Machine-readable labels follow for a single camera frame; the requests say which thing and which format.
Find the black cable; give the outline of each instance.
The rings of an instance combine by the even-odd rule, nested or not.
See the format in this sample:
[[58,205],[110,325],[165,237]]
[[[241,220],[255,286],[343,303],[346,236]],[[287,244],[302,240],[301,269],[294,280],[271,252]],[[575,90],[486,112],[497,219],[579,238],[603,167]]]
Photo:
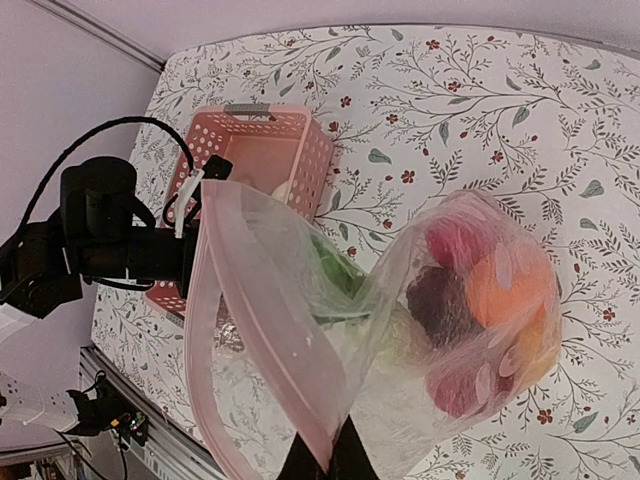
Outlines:
[[171,208],[171,205],[173,205],[174,203],[176,203],[176,200],[178,199],[178,194],[174,193],[173,197],[171,197],[169,199],[169,201],[167,202],[167,204],[164,206],[164,209],[162,210],[162,220],[164,221],[164,223],[171,227],[174,228],[176,226],[175,222],[169,220],[169,209]]
[[[66,435],[62,432],[58,432],[57,430],[54,430],[58,436],[64,440],[64,443],[67,444],[67,446],[73,451],[73,453],[75,453],[78,458],[80,458],[80,460],[82,460],[82,463],[84,463],[89,470],[91,470],[93,473],[96,474],[96,476],[100,479],[100,480],[109,480],[107,477],[105,477],[104,475],[102,475],[92,464],[91,462],[89,462],[89,460],[87,460],[86,458],[84,458],[82,456],[82,454],[80,453],[80,451],[73,445],[73,443],[71,442],[71,440],[69,440]],[[120,451],[120,459],[122,460],[122,470],[123,470],[123,480],[129,480],[129,467],[127,465],[127,458],[124,454],[124,450],[122,449],[122,436],[118,435],[118,450]]]
[[184,224],[189,225],[191,222],[193,222],[193,219],[196,218],[196,215],[200,213],[201,209],[202,209],[202,202],[200,202],[200,200],[196,200],[196,204],[191,208],[191,210],[189,210],[189,213],[187,214],[187,216],[184,217]]
[[[53,165],[51,165],[51,167],[49,168],[45,176],[42,178],[42,180],[38,184],[38,188],[36,188],[36,191],[33,197],[31,198],[31,201],[27,205],[27,209],[24,213],[24,216],[22,217],[22,220],[20,221],[20,225],[18,226],[17,232],[18,233],[21,232],[25,228],[27,223],[29,223],[31,214],[35,209],[36,204],[38,203],[38,200],[42,196],[42,193],[44,192],[45,187],[53,177],[53,174],[60,167],[60,165],[62,165],[62,163],[69,157],[69,155],[71,155],[80,145],[82,145],[84,142],[89,140],[91,137],[97,135],[98,133],[108,130],[109,128],[112,128],[115,126],[124,125],[128,123],[148,123],[151,125],[155,125],[158,128],[167,132],[171,136],[171,138],[173,138],[173,140],[175,140],[180,146],[180,148],[182,149],[182,153],[184,153],[185,157],[187,158],[189,171],[193,170],[193,166],[194,166],[193,155],[191,154],[191,151],[189,150],[189,147],[187,146],[186,142],[180,137],[178,132],[176,132],[171,126],[167,125],[166,123],[156,118],[143,117],[143,116],[122,117],[122,118],[117,118],[115,120],[110,120],[108,122],[103,123],[102,125],[98,125],[97,127],[89,130],[87,133],[82,135],[75,142],[73,142],[69,148],[67,148],[64,152],[62,152],[62,154],[56,159],[55,162],[53,162]],[[16,240],[19,240],[19,235],[16,235],[15,238]]]
[[120,450],[120,458],[122,459],[122,469],[124,470],[124,476],[122,480],[129,480],[129,467],[127,465],[127,458],[124,455],[124,449],[122,448],[122,435],[118,434],[118,450]]
[[67,446],[73,451],[73,453],[75,453],[78,458],[80,460],[82,460],[82,463],[84,463],[87,467],[89,467],[89,470],[91,470],[93,473],[96,474],[96,476],[100,479],[100,480],[109,480],[107,477],[105,477],[104,475],[102,475],[98,470],[96,470],[96,468],[91,465],[91,462],[89,462],[89,460],[87,460],[86,458],[84,458],[82,456],[82,454],[80,453],[80,450],[78,450],[76,447],[73,446],[73,443],[71,443],[71,441],[61,432],[55,431],[58,436],[64,440],[64,442],[67,444]]
[[107,372],[105,372],[104,370],[98,370],[95,377],[93,377],[93,385],[84,390],[82,393],[89,393],[91,390],[95,389],[98,386],[98,383],[100,383],[100,380],[102,380],[103,378],[107,378]]
[[146,292],[151,290],[155,285],[155,282],[139,284],[120,283],[107,280],[106,278],[92,278],[91,281],[104,285],[105,287],[119,288],[120,290],[129,290],[131,292]]

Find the tablecloth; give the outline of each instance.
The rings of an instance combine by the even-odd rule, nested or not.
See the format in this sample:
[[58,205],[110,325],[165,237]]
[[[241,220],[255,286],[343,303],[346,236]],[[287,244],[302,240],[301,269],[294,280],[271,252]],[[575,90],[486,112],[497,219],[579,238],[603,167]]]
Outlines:
[[[186,134],[199,106],[247,102],[306,105],[322,123],[336,154],[316,222],[364,268],[460,188],[490,192],[555,265],[560,363],[408,479],[640,477],[638,61],[495,29],[305,29],[175,54],[147,113]],[[157,217],[177,155],[141,128],[131,162]],[[179,326],[103,288],[93,340],[198,438]]]

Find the ziplock bag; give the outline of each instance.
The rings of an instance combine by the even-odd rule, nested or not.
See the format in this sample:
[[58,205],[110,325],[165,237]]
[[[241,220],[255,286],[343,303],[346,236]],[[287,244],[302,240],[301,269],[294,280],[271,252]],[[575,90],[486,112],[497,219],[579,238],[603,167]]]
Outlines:
[[[250,187],[203,181],[202,199],[185,324],[203,439],[231,479],[276,478],[296,431],[327,468],[409,258],[365,275],[290,207]],[[234,411],[238,389],[260,398]]]
[[[326,468],[350,411],[380,478],[402,478],[557,357],[551,265],[489,197],[456,192],[417,216],[365,275],[270,197],[233,182],[202,193],[188,386],[232,479],[275,478],[295,431]],[[239,421],[214,383],[247,379],[264,408]]]

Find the pink plastic basket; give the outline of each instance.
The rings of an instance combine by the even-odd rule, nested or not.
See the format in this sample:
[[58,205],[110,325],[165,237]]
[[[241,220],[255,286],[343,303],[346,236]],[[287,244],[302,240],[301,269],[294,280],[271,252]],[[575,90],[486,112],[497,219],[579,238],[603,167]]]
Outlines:
[[[333,144],[306,107],[246,104],[203,107],[196,111],[186,137],[195,168],[211,155],[233,163],[229,180],[266,194],[287,182],[287,204],[311,221],[318,208]],[[167,191],[171,198],[189,169],[180,156]],[[173,210],[168,212],[173,218]],[[172,282],[160,282],[146,293],[153,306],[182,313],[186,300]]]

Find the basket handle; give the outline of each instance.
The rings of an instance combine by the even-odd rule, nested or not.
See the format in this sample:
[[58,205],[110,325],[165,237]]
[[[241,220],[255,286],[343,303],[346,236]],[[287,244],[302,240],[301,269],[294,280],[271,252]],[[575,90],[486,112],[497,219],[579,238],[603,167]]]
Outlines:
[[265,117],[269,116],[269,120],[275,121],[276,117],[269,112],[271,104],[269,103],[237,103],[232,105],[226,105],[224,107],[224,113],[227,115],[248,116],[248,117]]

